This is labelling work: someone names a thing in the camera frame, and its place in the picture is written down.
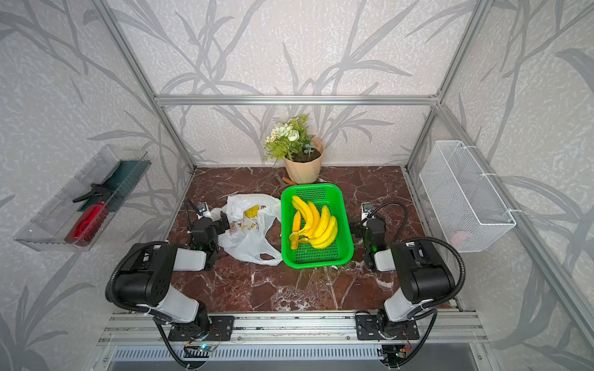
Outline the green perforated plastic basket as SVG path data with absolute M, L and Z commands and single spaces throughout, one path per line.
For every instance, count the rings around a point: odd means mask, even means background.
M 281 197 L 282 259 L 294 269 L 338 266 L 354 255 L 343 193 L 332 184 L 294 185 Z

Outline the white printed plastic bag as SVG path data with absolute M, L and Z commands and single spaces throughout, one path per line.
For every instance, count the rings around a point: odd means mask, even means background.
M 237 194 L 210 214 L 215 220 L 227 216 L 230 230 L 219 236 L 219 246 L 232 258 L 267 266 L 282 262 L 281 252 L 266 238 L 274 222 L 282 218 L 280 199 L 261 193 Z

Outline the yellow banana bunch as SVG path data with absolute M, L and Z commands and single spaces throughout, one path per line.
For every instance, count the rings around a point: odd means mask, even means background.
M 312 201 L 306 202 L 298 196 L 292 197 L 292 206 L 302 215 L 299 246 L 309 244 L 314 249 L 323 250 L 335 241 L 338 222 L 331 215 L 328 206 L 318 210 Z

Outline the orange-yellow single banana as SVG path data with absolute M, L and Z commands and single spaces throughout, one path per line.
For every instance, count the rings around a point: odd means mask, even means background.
M 301 230 L 301 220 L 302 215 L 300 211 L 297 211 L 292 221 L 292 233 L 289 235 L 289 242 L 292 250 L 297 250 L 299 247 L 299 232 Z

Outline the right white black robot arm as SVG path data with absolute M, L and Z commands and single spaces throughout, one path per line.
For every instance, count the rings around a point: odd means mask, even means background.
M 431 315 L 434 307 L 461 291 L 467 272 L 461 255 L 449 243 L 415 237 L 386 244 L 385 222 L 377 218 L 352 222 L 350 229 L 364 243 L 364 262 L 369 269 L 398 275 L 399 289 L 378 311 L 382 332 Z

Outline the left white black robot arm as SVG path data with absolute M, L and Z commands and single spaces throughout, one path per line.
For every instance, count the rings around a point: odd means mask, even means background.
M 203 303 L 172 284 L 176 271 L 208 271 L 217 260 L 218 237 L 230 229 L 225 213 L 214 220 L 203 216 L 190 226 L 190 246 L 154 241 L 134 244 L 116 265 L 105 289 L 120 309 L 151 315 L 160 325 L 190 325 L 204 332 L 210 320 Z

